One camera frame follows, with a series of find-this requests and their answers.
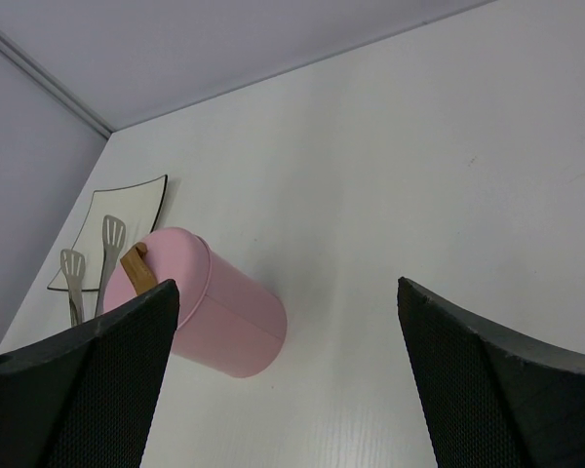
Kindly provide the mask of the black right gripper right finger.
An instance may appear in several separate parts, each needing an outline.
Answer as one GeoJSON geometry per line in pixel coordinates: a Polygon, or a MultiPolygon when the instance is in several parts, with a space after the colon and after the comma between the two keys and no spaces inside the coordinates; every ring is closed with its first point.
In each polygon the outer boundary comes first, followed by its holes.
{"type": "Polygon", "coordinates": [[[585,467],[585,354],[405,277],[398,317],[441,467],[585,467]]]}

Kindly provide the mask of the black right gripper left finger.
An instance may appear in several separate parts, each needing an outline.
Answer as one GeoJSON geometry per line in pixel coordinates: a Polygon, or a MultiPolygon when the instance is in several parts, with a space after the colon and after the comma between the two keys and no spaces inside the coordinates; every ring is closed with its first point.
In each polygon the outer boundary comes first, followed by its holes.
{"type": "Polygon", "coordinates": [[[0,354],[0,467],[138,467],[176,332],[166,280],[0,354]]]}

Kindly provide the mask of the pink round lid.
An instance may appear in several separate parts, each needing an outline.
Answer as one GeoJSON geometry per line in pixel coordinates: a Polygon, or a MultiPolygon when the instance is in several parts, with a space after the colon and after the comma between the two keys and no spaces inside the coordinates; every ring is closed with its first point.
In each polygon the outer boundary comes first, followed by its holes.
{"type": "Polygon", "coordinates": [[[143,262],[158,283],[172,279],[179,292],[177,328],[194,314],[212,276],[212,253],[199,236],[179,227],[155,230],[141,242],[147,247],[143,262]]]}

